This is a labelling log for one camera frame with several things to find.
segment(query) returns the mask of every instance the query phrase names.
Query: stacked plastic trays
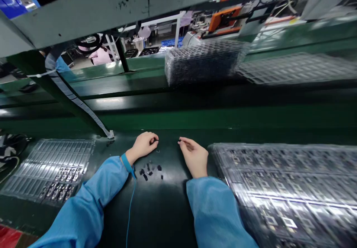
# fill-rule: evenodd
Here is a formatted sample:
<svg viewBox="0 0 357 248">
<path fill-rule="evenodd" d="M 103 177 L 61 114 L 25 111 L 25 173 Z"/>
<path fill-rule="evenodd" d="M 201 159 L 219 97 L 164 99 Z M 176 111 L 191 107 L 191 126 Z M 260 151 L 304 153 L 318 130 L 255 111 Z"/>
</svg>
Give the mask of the stacked plastic trays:
<svg viewBox="0 0 357 248">
<path fill-rule="evenodd" d="M 287 85 L 357 78 L 357 63 L 325 54 L 296 53 L 242 63 L 238 73 L 261 85 Z"/>
<path fill-rule="evenodd" d="M 94 144 L 92 140 L 40 140 L 0 194 L 62 205 L 75 194 Z"/>
<path fill-rule="evenodd" d="M 236 77 L 237 68 L 250 49 L 250 43 L 231 40 L 204 42 L 174 48 L 165 56 L 169 86 L 226 80 Z"/>
<path fill-rule="evenodd" d="M 209 146 L 260 247 L 356 247 L 357 147 Z"/>
</svg>

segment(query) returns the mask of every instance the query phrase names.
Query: blue sleeve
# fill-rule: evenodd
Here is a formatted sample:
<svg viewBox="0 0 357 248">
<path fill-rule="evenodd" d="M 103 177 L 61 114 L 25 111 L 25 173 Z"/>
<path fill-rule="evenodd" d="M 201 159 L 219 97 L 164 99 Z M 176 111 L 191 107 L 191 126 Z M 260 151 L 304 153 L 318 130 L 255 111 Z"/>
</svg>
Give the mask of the blue sleeve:
<svg viewBox="0 0 357 248">
<path fill-rule="evenodd" d="M 60 56 L 57 61 L 56 61 L 56 70 L 59 73 L 65 72 L 65 71 L 71 71 L 69 66 L 64 62 L 63 58 Z"/>
<path fill-rule="evenodd" d="M 68 199 L 50 229 L 30 248 L 95 247 L 103 231 L 103 208 L 120 191 L 128 171 L 119 156 L 110 157 L 77 195 Z"/>
<path fill-rule="evenodd" d="M 214 177 L 202 177 L 188 181 L 186 187 L 198 247 L 258 248 L 245 231 L 237 201 L 226 184 Z"/>
</svg>

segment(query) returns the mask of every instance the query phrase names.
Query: black tray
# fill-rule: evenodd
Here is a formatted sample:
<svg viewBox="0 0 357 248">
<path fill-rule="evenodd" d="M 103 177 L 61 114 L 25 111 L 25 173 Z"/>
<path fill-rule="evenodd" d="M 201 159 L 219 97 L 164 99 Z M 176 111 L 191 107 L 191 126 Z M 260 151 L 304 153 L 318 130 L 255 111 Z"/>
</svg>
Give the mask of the black tray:
<svg viewBox="0 0 357 248">
<path fill-rule="evenodd" d="M 133 58 L 138 54 L 137 49 L 130 49 L 125 52 L 125 58 Z"/>
<path fill-rule="evenodd" d="M 149 48 L 144 48 L 141 53 L 140 53 L 140 57 L 145 56 L 145 55 L 152 55 L 152 54 L 156 54 L 159 51 L 159 47 L 149 47 Z"/>
</svg>

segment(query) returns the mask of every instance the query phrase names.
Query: orange machine panel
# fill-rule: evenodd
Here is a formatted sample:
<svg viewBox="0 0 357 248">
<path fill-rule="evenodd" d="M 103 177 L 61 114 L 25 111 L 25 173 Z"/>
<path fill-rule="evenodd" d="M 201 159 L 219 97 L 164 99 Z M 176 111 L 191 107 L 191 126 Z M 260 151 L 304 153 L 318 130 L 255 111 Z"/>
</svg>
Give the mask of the orange machine panel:
<svg viewBox="0 0 357 248">
<path fill-rule="evenodd" d="M 231 15 L 231 17 L 236 17 L 237 15 L 239 15 L 241 9 L 242 9 L 242 7 L 238 6 L 238 7 L 233 7 L 233 8 L 226 9 L 221 12 L 217 12 L 217 13 L 213 14 L 212 19 L 211 19 L 211 24 L 209 25 L 208 31 L 214 32 L 216 29 L 220 28 L 219 26 L 222 21 L 222 18 L 221 18 L 222 15 Z M 221 28 L 232 26 L 234 24 L 234 22 L 235 22 L 235 20 L 232 20 L 226 26 L 222 26 Z"/>
</svg>

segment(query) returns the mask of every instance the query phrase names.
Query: hand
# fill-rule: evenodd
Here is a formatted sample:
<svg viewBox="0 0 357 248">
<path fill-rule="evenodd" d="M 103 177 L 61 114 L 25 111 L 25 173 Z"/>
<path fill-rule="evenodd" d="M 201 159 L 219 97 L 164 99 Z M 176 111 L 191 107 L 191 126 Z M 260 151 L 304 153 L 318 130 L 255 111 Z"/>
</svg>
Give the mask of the hand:
<svg viewBox="0 0 357 248">
<path fill-rule="evenodd" d="M 193 178 L 206 177 L 208 151 L 189 138 L 180 137 L 178 142 L 186 165 Z"/>
<path fill-rule="evenodd" d="M 125 153 L 130 165 L 133 165 L 137 159 L 148 155 L 156 149 L 158 144 L 159 137 L 152 132 L 145 132 L 139 135 L 135 140 L 134 146 Z"/>
</svg>

